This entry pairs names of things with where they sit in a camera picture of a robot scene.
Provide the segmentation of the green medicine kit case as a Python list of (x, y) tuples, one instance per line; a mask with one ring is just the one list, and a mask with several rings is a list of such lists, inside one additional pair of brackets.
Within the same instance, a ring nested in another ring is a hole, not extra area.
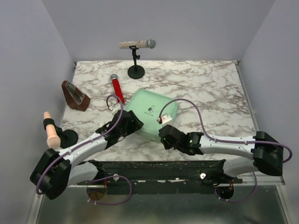
[(159, 113), (168, 114), (173, 120), (176, 119), (178, 104), (173, 102), (165, 109), (167, 103), (172, 101), (170, 97), (139, 89), (125, 106), (125, 111), (133, 111), (136, 117), (143, 123), (143, 127), (136, 134), (156, 142), (160, 141), (159, 129), (162, 125), (157, 122)]

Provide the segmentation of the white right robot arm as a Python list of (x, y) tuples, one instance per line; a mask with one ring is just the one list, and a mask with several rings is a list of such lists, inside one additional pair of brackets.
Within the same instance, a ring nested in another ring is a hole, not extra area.
[(283, 147), (265, 132), (254, 136), (223, 137), (202, 132), (184, 133), (172, 126), (172, 118), (165, 114), (158, 119), (162, 124), (159, 137), (165, 149), (174, 148), (187, 155), (228, 154), (236, 158), (225, 160), (223, 167), (216, 169), (215, 178), (221, 183), (231, 177), (259, 171), (269, 176), (283, 174)]

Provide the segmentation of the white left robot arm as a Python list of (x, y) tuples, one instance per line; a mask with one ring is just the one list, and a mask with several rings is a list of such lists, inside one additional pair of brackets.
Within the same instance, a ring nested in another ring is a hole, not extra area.
[(66, 149), (46, 150), (41, 156), (30, 181), (38, 195), (55, 199), (69, 186), (71, 171), (88, 157), (115, 145), (119, 138), (127, 137), (144, 126), (133, 111), (119, 110), (113, 119), (98, 128), (84, 141)]

